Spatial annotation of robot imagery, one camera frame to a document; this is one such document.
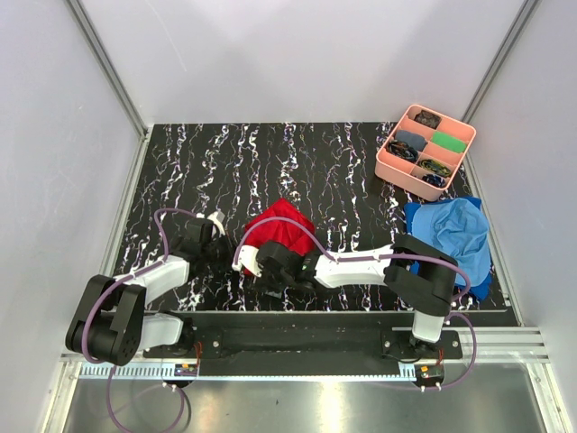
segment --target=green cloth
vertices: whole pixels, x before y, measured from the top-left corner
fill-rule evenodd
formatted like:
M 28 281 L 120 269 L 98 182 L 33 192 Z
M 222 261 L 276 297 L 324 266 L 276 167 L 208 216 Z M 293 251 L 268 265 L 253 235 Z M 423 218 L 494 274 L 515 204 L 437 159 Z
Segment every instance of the green cloth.
M 438 131 L 433 134 L 431 142 L 438 144 L 441 147 L 444 147 L 448 151 L 456 153 L 463 153 L 465 152 L 465 149 L 467 149 L 467 144 L 465 144 L 458 138 L 454 138 L 449 134 L 439 133 Z

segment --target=pink organizer tray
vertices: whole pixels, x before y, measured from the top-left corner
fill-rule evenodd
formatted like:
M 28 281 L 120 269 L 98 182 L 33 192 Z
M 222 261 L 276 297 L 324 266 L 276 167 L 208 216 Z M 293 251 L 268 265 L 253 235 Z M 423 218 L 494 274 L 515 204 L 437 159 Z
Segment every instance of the pink organizer tray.
M 429 113 L 438 115 L 441 117 L 441 123 L 436 127 L 436 129 L 431 129 L 423 124 L 415 122 L 415 116 L 418 115 L 422 110 L 426 110 Z M 426 146 L 422 152 L 418 153 L 417 163 L 405 161 L 392 153 L 387 152 L 385 147 L 394 137 L 397 131 L 405 130 L 411 133 L 419 134 L 426 139 Z M 431 138 L 435 131 L 441 133 L 449 134 L 454 138 L 465 142 L 467 144 L 466 149 L 463 153 L 456 153 L 449 151 L 435 143 L 431 143 Z M 405 114 L 401 117 L 400 122 L 398 122 L 395 129 L 390 133 L 387 141 L 382 145 L 377 153 L 377 166 L 375 167 L 375 174 L 381 179 L 387 182 L 393 183 L 398 187 L 406 189 L 413 194 L 417 194 L 419 197 L 424 198 L 428 201 L 436 201 L 441 197 L 444 191 L 446 191 L 453 182 L 459 167 L 463 163 L 463 159 L 469 149 L 471 148 L 471 143 L 476 135 L 475 128 L 469 124 L 464 124 L 458 120 L 452 119 L 446 115 L 437 113 L 430 108 L 424 106 L 412 105 L 408 108 Z M 434 185 L 428 184 L 421 180 L 426 174 L 431 174 L 417 164 L 421 160 L 435 160 L 441 162 L 445 167 L 451 171 L 451 176 L 444 179 L 445 186 L 438 188 Z

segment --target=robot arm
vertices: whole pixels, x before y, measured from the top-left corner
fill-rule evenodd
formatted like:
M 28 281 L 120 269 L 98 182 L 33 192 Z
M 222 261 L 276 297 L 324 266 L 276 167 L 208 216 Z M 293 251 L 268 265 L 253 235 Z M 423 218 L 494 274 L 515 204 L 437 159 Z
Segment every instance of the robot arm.
M 268 242 L 258 250 L 243 246 L 239 264 L 251 271 L 268 293 L 280 293 L 286 287 L 314 291 L 347 284 L 387 286 L 415 309 L 412 333 L 416 341 L 435 343 L 451 311 L 456 273 L 441 264 L 420 262 L 418 274 L 414 274 L 409 270 L 413 263 L 410 260 L 379 260 L 393 253 L 457 264 L 452 257 L 410 235 L 398 235 L 394 244 L 376 250 L 331 253 L 335 260 L 320 253 L 303 257 L 276 242 Z
M 215 213 L 189 221 L 187 236 L 175 239 L 163 264 L 121 284 L 96 313 L 89 329 L 92 356 L 122 366 L 139 350 L 175 345 L 183 338 L 180 318 L 166 313 L 145 315 L 145 308 L 167 291 L 191 281 L 207 266 L 230 265 L 232 246 L 222 230 L 223 218 L 223 214 Z M 102 293 L 124 276 L 96 275 L 88 281 L 66 335 L 69 350 L 82 353 L 82 333 L 90 310 Z

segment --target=gray cloth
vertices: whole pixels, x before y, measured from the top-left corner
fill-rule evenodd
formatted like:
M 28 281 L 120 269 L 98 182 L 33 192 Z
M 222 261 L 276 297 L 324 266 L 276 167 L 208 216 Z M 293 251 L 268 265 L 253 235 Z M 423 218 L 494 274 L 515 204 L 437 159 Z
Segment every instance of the gray cloth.
M 422 152 L 426 146 L 425 137 L 419 134 L 410 133 L 409 131 L 397 131 L 395 138 L 400 142 L 405 142 L 419 152 Z

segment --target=white wall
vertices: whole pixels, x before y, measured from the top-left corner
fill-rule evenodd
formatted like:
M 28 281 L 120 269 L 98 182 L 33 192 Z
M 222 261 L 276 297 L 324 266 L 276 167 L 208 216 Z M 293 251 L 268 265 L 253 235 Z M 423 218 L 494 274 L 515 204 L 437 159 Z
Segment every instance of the white wall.
M 458 117 L 522 0 L 83 3 L 151 124 Z
M 0 2 L 0 429 L 37 431 L 137 137 L 61 0 Z
M 472 146 L 524 319 L 541 327 L 577 424 L 577 3 L 542 2 L 473 124 Z

